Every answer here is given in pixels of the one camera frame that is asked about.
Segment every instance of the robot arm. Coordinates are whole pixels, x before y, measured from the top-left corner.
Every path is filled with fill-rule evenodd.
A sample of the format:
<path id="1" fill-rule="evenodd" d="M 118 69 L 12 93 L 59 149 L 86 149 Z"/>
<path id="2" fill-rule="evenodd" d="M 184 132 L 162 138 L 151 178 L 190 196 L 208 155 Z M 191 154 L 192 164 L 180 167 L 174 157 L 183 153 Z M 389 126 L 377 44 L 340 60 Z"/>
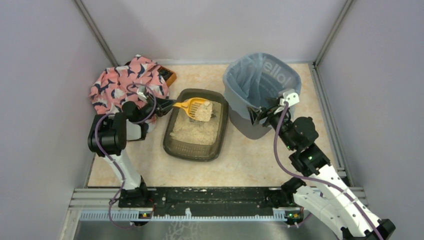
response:
<path id="1" fill-rule="evenodd" d="M 142 207 L 149 197 L 146 183 L 125 151 L 127 141 L 146 139 L 149 125 L 144 120 L 154 115 L 158 117 L 166 115 L 176 102 L 176 100 L 162 98 L 154 100 L 154 97 L 144 87 L 139 88 L 137 94 L 146 102 L 142 108 L 139 108 L 134 102 L 128 101 L 123 104 L 122 112 L 108 117 L 104 117 L 104 114 L 97 114 L 88 136 L 89 149 L 102 157 L 113 169 L 120 183 L 124 183 L 118 203 L 120 208 Z M 95 139 L 96 125 L 100 120 L 98 141 L 113 161 L 100 150 Z"/>
<path id="2" fill-rule="evenodd" d="M 285 146 L 295 151 L 289 158 L 294 168 L 303 175 L 293 177 L 281 186 L 286 201 L 308 209 L 339 239 L 388 239 L 395 226 L 390 220 L 381 220 L 372 213 L 339 178 L 330 160 L 314 143 L 318 133 L 311 117 L 299 117 L 292 122 L 290 115 L 284 116 L 280 129 L 277 129 L 286 102 L 289 107 L 299 102 L 297 93 L 289 89 L 281 92 L 277 99 L 268 99 L 268 102 L 272 107 L 262 107 L 259 110 L 249 108 L 251 122 L 255 125 L 266 118 L 263 126 L 271 125 Z M 326 199 L 314 193 L 300 178 L 315 181 L 316 187 Z M 377 229 L 381 238 L 371 224 Z"/>

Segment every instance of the litter box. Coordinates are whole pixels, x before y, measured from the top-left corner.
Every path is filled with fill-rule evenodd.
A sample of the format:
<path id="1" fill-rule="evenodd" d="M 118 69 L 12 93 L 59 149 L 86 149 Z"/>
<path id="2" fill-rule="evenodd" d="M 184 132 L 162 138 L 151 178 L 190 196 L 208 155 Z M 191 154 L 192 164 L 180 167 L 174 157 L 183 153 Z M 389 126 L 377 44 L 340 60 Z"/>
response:
<path id="1" fill-rule="evenodd" d="M 163 148 L 167 154 L 180 159 L 209 162 L 216 159 L 221 152 L 228 121 L 228 102 L 225 100 L 224 96 L 218 92 L 196 88 L 183 90 L 178 96 L 177 101 L 184 102 L 190 98 L 204 98 L 221 104 L 218 133 L 215 142 L 212 145 L 200 145 L 173 139 L 170 133 L 174 129 L 179 112 L 178 108 L 174 108 L 169 118 L 168 126 L 166 127 Z"/>

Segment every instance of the trash can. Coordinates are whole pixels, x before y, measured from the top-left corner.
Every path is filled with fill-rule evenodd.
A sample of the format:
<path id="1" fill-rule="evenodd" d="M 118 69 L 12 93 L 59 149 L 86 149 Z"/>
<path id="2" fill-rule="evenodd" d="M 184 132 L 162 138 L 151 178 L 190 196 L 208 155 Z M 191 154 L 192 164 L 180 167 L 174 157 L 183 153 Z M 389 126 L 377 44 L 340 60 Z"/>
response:
<path id="1" fill-rule="evenodd" d="M 248 54 L 231 63 L 223 75 L 223 83 L 230 121 L 253 140 L 260 139 L 271 128 L 253 126 L 248 107 L 271 107 L 266 98 L 277 98 L 285 89 L 294 89 L 300 96 L 302 87 L 301 77 L 293 68 L 267 53 Z"/>

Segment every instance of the pink fabric with bird print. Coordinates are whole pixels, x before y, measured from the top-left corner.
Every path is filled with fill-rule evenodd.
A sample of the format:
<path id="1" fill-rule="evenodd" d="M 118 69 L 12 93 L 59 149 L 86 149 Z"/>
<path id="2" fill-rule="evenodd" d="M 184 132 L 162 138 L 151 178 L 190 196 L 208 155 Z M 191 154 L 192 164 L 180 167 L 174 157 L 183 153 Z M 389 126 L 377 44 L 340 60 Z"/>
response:
<path id="1" fill-rule="evenodd" d="M 89 99 L 97 114 L 122 112 L 122 105 L 128 101 L 135 102 L 138 107 L 146 103 L 139 99 L 135 93 L 138 86 L 133 84 L 145 84 L 149 86 L 157 98 L 167 98 L 169 89 L 164 78 L 159 74 L 161 66 L 140 55 L 136 55 L 128 65 L 106 68 L 98 80 L 92 85 Z M 156 125 L 157 116 L 147 120 L 149 132 Z"/>

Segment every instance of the gray wall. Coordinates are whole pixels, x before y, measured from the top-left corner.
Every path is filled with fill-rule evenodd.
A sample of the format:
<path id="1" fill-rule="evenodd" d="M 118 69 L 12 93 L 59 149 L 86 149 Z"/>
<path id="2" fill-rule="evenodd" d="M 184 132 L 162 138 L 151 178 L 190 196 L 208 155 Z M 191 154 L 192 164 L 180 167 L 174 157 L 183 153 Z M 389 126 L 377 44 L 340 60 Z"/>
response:
<path id="1" fill-rule="evenodd" d="M 423 1 L 358 1 L 319 68 L 353 180 L 394 240 L 423 238 L 423 24 Z"/>
<path id="2" fill-rule="evenodd" d="M 251 52 L 312 61 L 345 0 L 84 0 L 116 56 L 227 63 Z"/>
<path id="3" fill-rule="evenodd" d="M 89 85 L 109 62 L 70 0 L 3 0 L 0 32 L 0 239 L 53 240 L 88 174 Z"/>

